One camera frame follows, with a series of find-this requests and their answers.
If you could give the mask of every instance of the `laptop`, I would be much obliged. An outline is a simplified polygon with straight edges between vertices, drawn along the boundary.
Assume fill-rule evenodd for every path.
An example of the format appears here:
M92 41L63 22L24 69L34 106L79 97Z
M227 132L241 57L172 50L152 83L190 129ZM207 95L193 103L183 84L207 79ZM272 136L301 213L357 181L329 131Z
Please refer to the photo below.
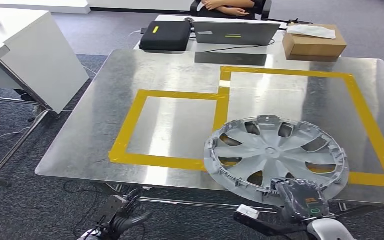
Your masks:
M280 24L194 21L196 41L200 44L267 46Z

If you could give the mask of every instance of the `tissue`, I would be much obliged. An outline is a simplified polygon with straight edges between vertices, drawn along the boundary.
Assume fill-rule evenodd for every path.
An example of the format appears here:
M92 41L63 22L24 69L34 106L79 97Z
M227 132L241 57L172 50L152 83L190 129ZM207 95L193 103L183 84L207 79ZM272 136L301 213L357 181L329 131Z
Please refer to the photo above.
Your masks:
M335 30L322 26L292 25L287 28L289 34L307 35L324 39L336 39Z

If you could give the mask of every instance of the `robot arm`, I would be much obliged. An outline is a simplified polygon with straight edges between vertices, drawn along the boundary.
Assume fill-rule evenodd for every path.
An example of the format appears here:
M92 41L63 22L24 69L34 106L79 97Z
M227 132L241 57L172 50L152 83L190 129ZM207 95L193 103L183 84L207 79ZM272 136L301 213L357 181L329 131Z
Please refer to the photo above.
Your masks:
M112 195L99 213L97 226L85 232L78 240L118 240L128 229L142 225L151 218L148 211L141 216L131 217L141 197L141 191L135 189L126 196Z
M268 237L306 232L311 240L354 240L347 228L329 215L328 202L315 182L276 178L272 179L272 184L284 201L282 217L296 226L284 227L261 221L259 212L245 205L236 210L233 219Z

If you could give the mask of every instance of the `yellow tape square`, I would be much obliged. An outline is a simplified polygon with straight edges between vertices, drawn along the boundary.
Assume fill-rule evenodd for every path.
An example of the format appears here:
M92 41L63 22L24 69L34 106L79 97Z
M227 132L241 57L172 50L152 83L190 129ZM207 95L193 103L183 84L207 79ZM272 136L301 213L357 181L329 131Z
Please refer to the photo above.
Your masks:
M220 83L230 81L232 73L274 74L342 79L348 89L348 93L354 103L361 123L366 130L367 136L370 139L374 151L376 152L384 170L384 137L352 74L343 72L222 66L220 69ZM213 131L217 130L227 121L228 116L230 88L225 87L225 85L226 84L220 85L218 93L176 92L144 89L138 90L136 98L130 107L123 125L121 126L120 133L118 134L117 139L109 152L110 161L112 163L120 164L147 165L205 171L202 159L127 153L126 149L134 132L136 123L141 115L142 108L144 107L145 101L148 97L215 100L216 108L214 113ZM384 174L351 172L348 182L350 184L384 187Z

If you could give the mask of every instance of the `white paper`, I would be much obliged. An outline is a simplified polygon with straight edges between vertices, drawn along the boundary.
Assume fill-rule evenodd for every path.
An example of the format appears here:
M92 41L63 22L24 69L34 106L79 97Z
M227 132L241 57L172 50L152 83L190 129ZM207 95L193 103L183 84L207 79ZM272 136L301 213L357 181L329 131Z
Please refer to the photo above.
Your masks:
M199 31L197 33L198 33L198 35L211 35L211 34L213 34L212 31Z
M322 26L293 25L287 28L289 34L307 35L324 39L336 39L335 30L330 30Z

